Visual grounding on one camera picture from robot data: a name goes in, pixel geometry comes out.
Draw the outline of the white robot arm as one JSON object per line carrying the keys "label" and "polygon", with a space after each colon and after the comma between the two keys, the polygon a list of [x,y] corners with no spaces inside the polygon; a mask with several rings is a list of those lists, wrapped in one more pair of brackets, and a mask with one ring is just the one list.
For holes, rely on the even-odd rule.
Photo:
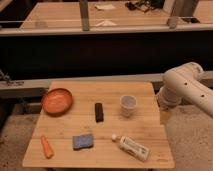
{"label": "white robot arm", "polygon": [[213,118],[213,90],[200,82],[203,74],[203,68],[196,62],[167,70],[162,76],[163,86],[156,95],[159,106],[168,110],[185,99]]}

